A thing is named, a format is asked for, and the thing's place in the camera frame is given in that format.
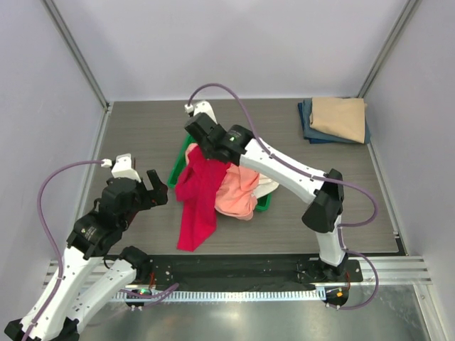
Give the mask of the magenta t shirt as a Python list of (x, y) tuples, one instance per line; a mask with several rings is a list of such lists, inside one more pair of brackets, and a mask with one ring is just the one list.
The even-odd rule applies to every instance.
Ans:
[(183, 204), (177, 249), (195, 251), (217, 228), (216, 195), (229, 165), (205, 158), (197, 144), (187, 148), (185, 161), (175, 187)]

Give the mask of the green plastic bin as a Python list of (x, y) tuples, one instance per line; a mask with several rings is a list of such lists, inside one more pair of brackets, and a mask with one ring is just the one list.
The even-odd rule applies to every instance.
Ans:
[[(172, 189), (175, 188), (178, 182), (179, 175), (186, 167), (185, 152), (191, 143), (195, 143), (195, 140), (190, 135), (187, 135), (182, 143), (181, 149), (178, 152), (178, 156), (176, 158), (176, 161), (174, 162), (173, 168), (168, 177), (166, 184), (169, 188)], [(267, 211), (269, 209), (270, 202), (271, 202), (270, 194), (267, 194), (264, 197), (259, 198), (255, 210), (258, 212)]]

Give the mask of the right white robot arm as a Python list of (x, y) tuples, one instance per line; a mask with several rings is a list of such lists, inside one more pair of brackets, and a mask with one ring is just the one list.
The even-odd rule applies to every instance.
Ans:
[(256, 139), (245, 127), (233, 125), (224, 130), (204, 112), (191, 114), (185, 130), (206, 158), (261, 173), (307, 204), (301, 221), (315, 232), (318, 242), (318, 261), (311, 267), (315, 278), (337, 281), (344, 277), (348, 255), (340, 242), (344, 200), (340, 172), (309, 168)]

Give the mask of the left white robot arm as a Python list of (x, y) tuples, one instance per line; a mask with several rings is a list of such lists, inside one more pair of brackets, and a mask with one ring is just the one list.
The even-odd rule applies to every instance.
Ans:
[(152, 188), (141, 179), (113, 177), (93, 209), (78, 219), (67, 247), (43, 295), (29, 313), (5, 327), (11, 340), (78, 340), (100, 309), (127, 284), (145, 283), (150, 257), (126, 247), (107, 272), (86, 291), (82, 285), (129, 228), (138, 212), (165, 205), (167, 186), (148, 170)]

